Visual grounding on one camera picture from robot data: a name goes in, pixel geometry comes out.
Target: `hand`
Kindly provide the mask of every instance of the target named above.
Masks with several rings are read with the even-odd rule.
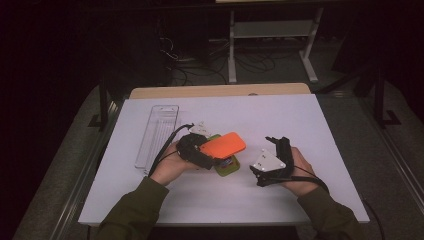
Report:
[[[312,169],[312,165],[306,161],[306,159],[303,157],[302,153],[297,149],[296,147],[292,147],[292,155],[294,160],[294,165],[305,169],[306,171],[315,174],[314,170]],[[293,176],[300,176],[300,177],[314,177],[311,174],[302,171],[299,168],[294,168]],[[318,187],[317,184],[312,182],[300,182],[300,181],[293,181],[293,182],[283,182],[281,184],[283,187],[290,190],[294,195],[297,197],[303,196],[312,190],[316,189]]]
[[[177,142],[172,143],[163,154],[163,159],[159,162],[150,178],[163,186],[168,185],[177,179],[185,170],[199,169],[200,167],[188,162],[177,153]]]

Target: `person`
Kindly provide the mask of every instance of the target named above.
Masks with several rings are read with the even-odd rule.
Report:
[[[293,176],[310,177],[310,173],[314,174],[299,149],[292,147],[292,155],[297,166]],[[171,144],[163,156],[150,178],[144,177],[135,191],[124,195],[111,209],[100,224],[95,239],[148,238],[169,192],[166,186],[184,171],[199,169],[179,157],[176,143]],[[352,210],[335,202],[322,187],[312,182],[284,182],[281,185],[298,197],[298,203],[317,231],[315,239],[365,239]]]

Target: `table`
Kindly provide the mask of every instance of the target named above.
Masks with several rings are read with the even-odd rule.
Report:
[[[190,89],[193,95],[184,97],[184,92]],[[142,94],[162,90],[164,94],[160,98],[144,98]],[[172,91],[176,92],[175,96],[170,95]],[[315,95],[299,83],[134,90],[131,99],[123,105],[80,223],[98,225],[122,195],[138,186],[144,173],[134,163],[150,109],[169,104],[180,107],[182,124],[204,121],[214,133],[237,132],[247,148],[236,155],[241,163],[237,172],[220,177],[213,169],[194,170],[168,186],[170,193],[161,209],[158,226],[308,223],[308,217],[288,190],[278,185],[256,186],[249,165],[262,148],[275,152],[275,146],[265,136],[288,137],[327,183],[333,198],[350,207],[360,222],[369,221]]]

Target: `sleeve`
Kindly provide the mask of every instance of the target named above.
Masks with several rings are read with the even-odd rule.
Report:
[[[159,218],[169,190],[145,177],[137,189],[124,195],[100,224],[96,240],[147,239]]]
[[[352,210],[331,198],[321,187],[298,198],[318,232],[318,239],[366,239]]]

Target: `orange phone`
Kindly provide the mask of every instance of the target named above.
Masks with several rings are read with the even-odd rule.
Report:
[[[244,150],[246,143],[235,132],[212,139],[200,146],[200,151],[210,157],[227,159]]]

